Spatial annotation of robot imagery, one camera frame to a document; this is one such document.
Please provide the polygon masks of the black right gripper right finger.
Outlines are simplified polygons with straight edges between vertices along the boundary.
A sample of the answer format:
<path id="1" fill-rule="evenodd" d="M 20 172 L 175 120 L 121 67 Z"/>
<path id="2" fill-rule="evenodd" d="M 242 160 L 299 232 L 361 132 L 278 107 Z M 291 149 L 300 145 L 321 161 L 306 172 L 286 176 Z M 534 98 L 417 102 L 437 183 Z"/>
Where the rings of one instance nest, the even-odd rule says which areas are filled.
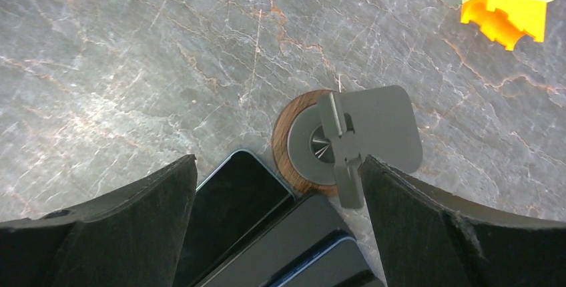
<path id="1" fill-rule="evenodd" d="M 360 177 L 389 286 L 564 286 L 565 224 L 490 208 L 374 157 Z"/>

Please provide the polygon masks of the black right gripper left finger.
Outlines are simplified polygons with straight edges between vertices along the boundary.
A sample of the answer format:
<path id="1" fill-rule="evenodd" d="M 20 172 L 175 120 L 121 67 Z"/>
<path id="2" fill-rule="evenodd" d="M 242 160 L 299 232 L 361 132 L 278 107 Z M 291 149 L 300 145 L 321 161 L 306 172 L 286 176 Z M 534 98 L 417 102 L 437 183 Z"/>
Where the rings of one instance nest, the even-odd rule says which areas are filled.
<path id="1" fill-rule="evenodd" d="M 196 157 L 42 218 L 1 224 L 2 286 L 171 286 Z"/>

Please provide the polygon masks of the black phone light blue edge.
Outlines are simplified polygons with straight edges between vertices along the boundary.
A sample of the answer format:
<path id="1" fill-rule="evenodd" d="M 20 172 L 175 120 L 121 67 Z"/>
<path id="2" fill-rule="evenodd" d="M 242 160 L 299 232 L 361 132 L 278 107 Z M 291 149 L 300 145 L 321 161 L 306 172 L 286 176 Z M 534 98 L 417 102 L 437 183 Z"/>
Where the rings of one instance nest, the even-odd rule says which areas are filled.
<path id="1" fill-rule="evenodd" d="M 248 150 L 232 153 L 198 186 L 174 286 L 196 286 L 296 198 Z"/>

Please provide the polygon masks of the dark blue edged phone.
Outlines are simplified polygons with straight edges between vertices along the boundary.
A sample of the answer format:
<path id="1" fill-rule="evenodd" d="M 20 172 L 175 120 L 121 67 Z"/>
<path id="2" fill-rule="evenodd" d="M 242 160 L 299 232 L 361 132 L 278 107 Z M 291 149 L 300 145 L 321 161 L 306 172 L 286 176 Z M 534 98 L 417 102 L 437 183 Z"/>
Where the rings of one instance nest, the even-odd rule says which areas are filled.
<path id="1" fill-rule="evenodd" d="M 322 239 L 279 271 L 268 286 L 384 286 L 358 242 L 337 232 Z"/>

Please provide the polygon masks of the dark grey phone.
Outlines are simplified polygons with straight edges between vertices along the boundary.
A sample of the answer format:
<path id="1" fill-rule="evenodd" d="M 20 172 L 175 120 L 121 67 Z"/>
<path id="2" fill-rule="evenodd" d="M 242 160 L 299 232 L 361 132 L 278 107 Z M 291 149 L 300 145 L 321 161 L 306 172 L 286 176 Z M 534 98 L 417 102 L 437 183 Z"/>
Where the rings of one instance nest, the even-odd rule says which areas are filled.
<path id="1" fill-rule="evenodd" d="M 311 192 L 272 222 L 199 286 L 268 286 L 282 270 L 325 239 L 352 231 L 326 196 Z"/>

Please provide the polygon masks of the yellow orange toy block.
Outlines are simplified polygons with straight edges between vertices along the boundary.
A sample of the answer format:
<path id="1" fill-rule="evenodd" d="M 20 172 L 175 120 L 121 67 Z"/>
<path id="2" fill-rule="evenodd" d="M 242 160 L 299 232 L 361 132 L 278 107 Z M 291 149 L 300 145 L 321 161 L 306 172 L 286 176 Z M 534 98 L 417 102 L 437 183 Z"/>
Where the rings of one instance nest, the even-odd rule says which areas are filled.
<path id="1" fill-rule="evenodd" d="M 490 41 L 512 51 L 528 35 L 545 40 L 547 4 L 554 0 L 462 0 L 460 22 L 474 23 Z"/>

